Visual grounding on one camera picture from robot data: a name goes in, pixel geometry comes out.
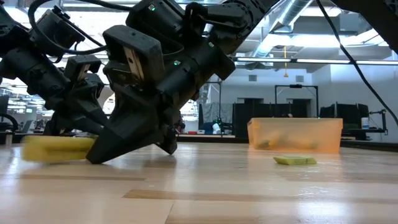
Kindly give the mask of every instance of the ceiling duct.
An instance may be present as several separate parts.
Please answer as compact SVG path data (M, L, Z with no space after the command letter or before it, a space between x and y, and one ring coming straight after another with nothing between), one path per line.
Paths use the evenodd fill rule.
M272 41L267 39L269 37L269 32L277 32L278 30L293 30L293 23L299 18L301 13L311 4L313 0L286 0L286 3L282 5L283 10L276 15L269 15L266 19L268 19L269 27L266 27L268 32L266 33L265 38L262 38L261 44L258 48L253 52L252 57L266 57L269 52L271 52L272 48L275 46L272 45ZM250 65L247 64L247 69L250 70L253 67L257 67L258 65Z
M313 0L290 0L289 4L280 15L278 23L272 29L272 32L291 33L293 31L294 22L312 1Z

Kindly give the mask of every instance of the black stand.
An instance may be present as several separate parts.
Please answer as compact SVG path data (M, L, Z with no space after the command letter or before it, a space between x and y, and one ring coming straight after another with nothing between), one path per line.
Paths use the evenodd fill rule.
M319 117L319 99L318 99L318 86L311 86L311 85L275 85L275 108L274 114L277 114L278 110L278 96L277 96L277 89L278 87L289 87L289 88L314 88L315 89L315 98L317 101L317 117Z

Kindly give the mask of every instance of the wire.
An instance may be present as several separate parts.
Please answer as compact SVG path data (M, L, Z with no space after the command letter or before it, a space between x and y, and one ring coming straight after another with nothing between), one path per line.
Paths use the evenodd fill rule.
M380 128L377 123L372 119L372 117L369 116L369 119L376 125L377 128Z
M88 54L95 54L95 53L98 53L98 52L106 50L106 46L101 46L101 47L98 47L96 49L84 50L84 51L70 50L70 49L67 49L65 47L62 47L61 45L58 45L53 40L51 40L49 37L47 37L37 27L37 23L36 23L36 20L35 20L35 12L41 5L43 5L44 3L49 2L49 1L51 1L51 0L36 0L36 1L32 2L32 4L29 6L29 10L27 12L27 15L28 15L28 18L29 18L29 23L32 26L32 29L37 34L42 36L47 42L51 43L53 45L53 47L58 48L58 49L64 51L64 53L68 53L68 54L88 55ZM111 4L111 3L103 2L103 1L100 1L100 0L79 0L79 1L92 3L92 4L97 4L97 5L100 5L100 6L103 6L103 7L108 7L110 9L117 9L117 10L122 10L122 11L130 11L130 9L131 9L130 7L127 7L127 6L119 6L119 5L116 5L116 4Z
M83 36L87 37L87 39L91 40L92 43L102 47L103 44L99 43L96 39L92 38L92 36L90 36L89 34L87 34L86 32L84 32L81 28L79 28L78 26L76 26L74 23L70 22L69 19L67 18L62 18L63 21L65 21L67 24L69 24L70 26L72 26L75 30L79 31L79 33L83 34Z
M313 96L317 97L308 87L305 87Z
M336 30L335 25L333 25L333 22L331 21L329 15L326 13L325 8L323 7L322 3L320 0L316 0L316 2L318 3L318 6L320 8L320 10L322 11L322 14L325 16L325 19L328 21L330 28L333 31L333 34L335 35L337 41L340 43L340 49L344 52L344 54L348 57L348 59L350 60L350 62L354 65L356 71L359 73L359 76L361 77L362 81L365 83L365 85L369 88L369 90L373 93L373 95L379 100L379 102L381 103L381 105L383 105L383 107L385 107L385 109L391 114L392 118L394 119L394 121L396 122L396 124L398 125L398 118L397 116L394 114L394 112L390 109L390 107L388 107L386 105L386 103L384 102L384 100L379 96L379 94L374 90L374 88L371 86L371 84L367 81L367 79L365 78L365 76L363 75L361 69L359 68L358 64L356 63L355 59L348 53L348 51L346 50L346 48L343 46L343 44L341 44L340 41L340 37L338 36L338 32Z

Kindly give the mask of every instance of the metal frame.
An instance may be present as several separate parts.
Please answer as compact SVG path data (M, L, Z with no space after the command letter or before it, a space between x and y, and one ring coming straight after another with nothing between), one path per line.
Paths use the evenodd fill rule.
M209 83L209 84L218 84L218 103L220 104L219 106L218 106L218 117L219 118L221 118L221 84L222 84L222 81L219 81L219 82L206 82L206 83Z
M315 99L317 103L317 117L319 117L319 97L318 97L318 86L314 85L275 85L275 107L274 113L277 114L277 105L278 105L278 95L277 89L278 87L289 87L289 88L314 88L315 89Z

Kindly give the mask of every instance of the green led light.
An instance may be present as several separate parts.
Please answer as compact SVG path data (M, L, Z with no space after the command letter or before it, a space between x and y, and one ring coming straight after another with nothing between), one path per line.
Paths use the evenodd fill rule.
M153 4L150 4L148 9L151 11L154 11L156 9L156 7Z

